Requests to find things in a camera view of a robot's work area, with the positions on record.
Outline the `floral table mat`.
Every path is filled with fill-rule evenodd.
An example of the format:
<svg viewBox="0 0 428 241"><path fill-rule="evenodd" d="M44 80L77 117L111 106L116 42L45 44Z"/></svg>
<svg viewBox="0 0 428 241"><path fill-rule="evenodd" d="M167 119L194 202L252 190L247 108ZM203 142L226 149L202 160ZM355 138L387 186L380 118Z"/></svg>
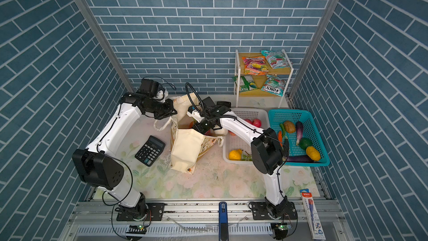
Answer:
<svg viewBox="0 0 428 241"><path fill-rule="evenodd" d="M263 175L253 164L228 163L222 148L212 146L198 160L193 174L170 168L171 129L156 131L154 120L141 118L129 130L118 149L124 161L126 180L148 199L264 199L266 195ZM163 153L151 167L140 163L134 155L155 136L166 143Z"/></svg>

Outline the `brown potato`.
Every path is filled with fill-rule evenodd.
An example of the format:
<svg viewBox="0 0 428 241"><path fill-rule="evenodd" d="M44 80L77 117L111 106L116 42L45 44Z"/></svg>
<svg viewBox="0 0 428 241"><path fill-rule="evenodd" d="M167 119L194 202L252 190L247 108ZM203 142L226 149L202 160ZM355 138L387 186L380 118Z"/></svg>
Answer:
<svg viewBox="0 0 428 241"><path fill-rule="evenodd" d="M296 132L296 126L293 122L287 120L283 123L284 129L287 133L295 133Z"/></svg>

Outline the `black calculator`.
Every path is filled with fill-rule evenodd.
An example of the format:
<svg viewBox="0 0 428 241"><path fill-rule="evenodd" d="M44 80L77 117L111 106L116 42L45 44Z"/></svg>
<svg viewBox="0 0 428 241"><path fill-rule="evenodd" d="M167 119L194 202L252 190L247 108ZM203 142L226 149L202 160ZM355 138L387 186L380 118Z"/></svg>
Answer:
<svg viewBox="0 0 428 241"><path fill-rule="evenodd" d="M135 154L135 158L142 164L151 167L162 154L166 144L155 136L149 136L146 143Z"/></svg>

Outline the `green snack bag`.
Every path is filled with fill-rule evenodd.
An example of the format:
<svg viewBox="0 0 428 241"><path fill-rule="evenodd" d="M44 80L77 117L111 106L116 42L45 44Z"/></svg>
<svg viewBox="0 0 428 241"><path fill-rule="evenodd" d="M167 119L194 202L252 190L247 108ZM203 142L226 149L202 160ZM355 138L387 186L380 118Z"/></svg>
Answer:
<svg viewBox="0 0 428 241"><path fill-rule="evenodd" d="M257 89L257 85L250 75L244 75L238 78L238 76L233 77L235 84L239 89L239 93L252 91Z"/></svg>

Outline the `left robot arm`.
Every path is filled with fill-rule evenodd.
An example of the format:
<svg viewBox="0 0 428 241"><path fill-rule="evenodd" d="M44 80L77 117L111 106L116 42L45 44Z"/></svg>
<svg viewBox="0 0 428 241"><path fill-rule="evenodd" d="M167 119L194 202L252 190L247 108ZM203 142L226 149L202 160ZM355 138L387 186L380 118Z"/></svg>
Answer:
<svg viewBox="0 0 428 241"><path fill-rule="evenodd" d="M135 93L127 92L121 97L115 114L95 140L72 155L80 179L112 196L118 202L119 211L135 221L146 219L148 206L145 196L125 179L130 168L119 159L118 148L132 125L147 113L161 120L177 111L161 83L143 78Z"/></svg>

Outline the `teal candy bag upper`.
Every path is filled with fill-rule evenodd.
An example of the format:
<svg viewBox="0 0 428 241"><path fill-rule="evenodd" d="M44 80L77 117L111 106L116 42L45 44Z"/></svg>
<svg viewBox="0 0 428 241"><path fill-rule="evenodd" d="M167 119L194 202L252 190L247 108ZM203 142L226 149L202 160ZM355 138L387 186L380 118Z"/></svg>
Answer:
<svg viewBox="0 0 428 241"><path fill-rule="evenodd" d="M282 51L262 50L261 54L273 69L289 66L289 59Z"/></svg>

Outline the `green bell pepper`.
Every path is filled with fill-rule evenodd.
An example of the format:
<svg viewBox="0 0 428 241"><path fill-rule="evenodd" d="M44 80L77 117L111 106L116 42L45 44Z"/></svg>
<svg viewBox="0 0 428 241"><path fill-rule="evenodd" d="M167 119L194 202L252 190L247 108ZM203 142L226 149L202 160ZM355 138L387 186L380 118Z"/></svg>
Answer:
<svg viewBox="0 0 428 241"><path fill-rule="evenodd" d="M313 146L313 142L309 138L303 137L300 139L298 146L301 149L306 150L308 147Z"/></svg>

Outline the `pink snack bag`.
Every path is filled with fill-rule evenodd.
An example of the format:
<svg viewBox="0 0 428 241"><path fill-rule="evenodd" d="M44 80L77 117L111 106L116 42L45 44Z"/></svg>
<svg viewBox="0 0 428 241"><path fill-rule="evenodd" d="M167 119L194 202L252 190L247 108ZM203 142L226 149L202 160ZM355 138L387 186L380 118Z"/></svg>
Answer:
<svg viewBox="0 0 428 241"><path fill-rule="evenodd" d="M269 70L264 56L242 57L245 75L266 75Z"/></svg>

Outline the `green grapes bunch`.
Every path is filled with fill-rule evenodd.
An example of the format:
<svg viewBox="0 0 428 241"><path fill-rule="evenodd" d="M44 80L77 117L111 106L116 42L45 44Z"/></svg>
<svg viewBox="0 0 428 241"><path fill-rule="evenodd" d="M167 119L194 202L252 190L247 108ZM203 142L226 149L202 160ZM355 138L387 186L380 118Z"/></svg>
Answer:
<svg viewBox="0 0 428 241"><path fill-rule="evenodd" d="M249 153L247 153L247 152L243 152L243 153L241 154L241 160L242 160L242 161L252 161L252 160L253 160L253 157L252 157L252 155L251 155L251 154L249 154Z"/></svg>

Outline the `cream floral tote bag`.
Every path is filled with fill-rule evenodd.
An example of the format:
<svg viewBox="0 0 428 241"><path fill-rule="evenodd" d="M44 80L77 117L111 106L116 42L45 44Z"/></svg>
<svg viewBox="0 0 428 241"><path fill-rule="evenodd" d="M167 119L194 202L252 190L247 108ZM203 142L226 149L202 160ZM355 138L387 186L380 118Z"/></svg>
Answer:
<svg viewBox="0 0 428 241"><path fill-rule="evenodd" d="M161 127L157 125L159 120L155 120L154 129L162 131L166 128L171 130L171 164L174 170L193 174L197 161L207 153L214 145L223 145L224 138L228 130L221 129L218 131L209 130L207 134L202 134L192 129L191 123L194 122L192 117L187 115L187 110L191 106L191 101L198 104L195 93L190 96L184 95L173 98L173 107L177 111L176 115L168 117L167 121Z"/></svg>

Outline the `dark long eggplant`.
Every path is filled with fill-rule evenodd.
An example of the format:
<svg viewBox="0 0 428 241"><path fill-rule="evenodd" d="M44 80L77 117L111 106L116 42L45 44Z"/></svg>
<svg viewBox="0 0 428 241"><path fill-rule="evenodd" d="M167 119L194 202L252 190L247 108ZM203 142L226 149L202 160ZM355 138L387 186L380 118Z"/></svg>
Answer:
<svg viewBox="0 0 428 241"><path fill-rule="evenodd" d="M314 162L308 155L289 156L286 161L287 162L297 162L297 163L313 163Z"/></svg>

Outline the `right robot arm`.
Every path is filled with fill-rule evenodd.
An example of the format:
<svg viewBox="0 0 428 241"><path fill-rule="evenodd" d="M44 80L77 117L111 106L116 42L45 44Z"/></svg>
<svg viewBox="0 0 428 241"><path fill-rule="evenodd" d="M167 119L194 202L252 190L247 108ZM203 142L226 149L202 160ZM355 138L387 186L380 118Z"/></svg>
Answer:
<svg viewBox="0 0 428 241"><path fill-rule="evenodd" d="M251 147L253 165L264 176L266 188L266 209L273 219L288 217L295 220L298 216L294 204L290 202L282 189L281 168L288 159L288 150L278 140L273 129L262 129L239 118L229 107L215 104L210 97L201 99L190 83L185 84L186 93L191 99L193 91L199 103L190 100L187 115L195 120L193 129L199 133L209 130L226 129L241 138Z"/></svg>

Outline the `orange carrot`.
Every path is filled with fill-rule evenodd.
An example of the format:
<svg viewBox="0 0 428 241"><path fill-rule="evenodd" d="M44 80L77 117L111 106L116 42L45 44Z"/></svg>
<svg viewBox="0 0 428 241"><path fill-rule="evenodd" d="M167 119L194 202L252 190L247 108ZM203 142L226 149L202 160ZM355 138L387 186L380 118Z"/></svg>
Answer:
<svg viewBox="0 0 428 241"><path fill-rule="evenodd" d="M283 146L283 134L282 134L282 131L278 132L278 141L280 142L280 145Z"/></svg>

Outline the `teal plastic basket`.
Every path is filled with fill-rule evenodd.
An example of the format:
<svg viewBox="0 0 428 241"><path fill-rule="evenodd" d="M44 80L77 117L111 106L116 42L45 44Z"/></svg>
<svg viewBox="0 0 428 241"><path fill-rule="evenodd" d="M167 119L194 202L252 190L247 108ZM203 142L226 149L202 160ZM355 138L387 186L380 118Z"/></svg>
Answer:
<svg viewBox="0 0 428 241"><path fill-rule="evenodd" d="M311 112L307 110L298 109L272 109L268 111L270 127L276 132L281 132L282 125L285 121L291 121L294 125L297 122L303 124L303 138L308 138L312 141L313 147L320 153L321 159L316 162L290 162L287 161L288 166L301 166L301 167L324 167L330 164L327 149L324 145L322 136L320 134L321 126L319 121L314 118Z"/></svg>

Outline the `teal Fox's candy bag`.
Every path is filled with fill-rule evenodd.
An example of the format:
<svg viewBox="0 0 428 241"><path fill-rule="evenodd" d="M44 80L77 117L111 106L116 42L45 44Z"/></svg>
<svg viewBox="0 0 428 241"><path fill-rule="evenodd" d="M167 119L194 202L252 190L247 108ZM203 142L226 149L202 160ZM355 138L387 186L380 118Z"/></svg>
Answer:
<svg viewBox="0 0 428 241"><path fill-rule="evenodd" d="M286 80L274 75L267 75L266 81L261 87L261 91L270 93L274 96L282 97L284 94Z"/></svg>

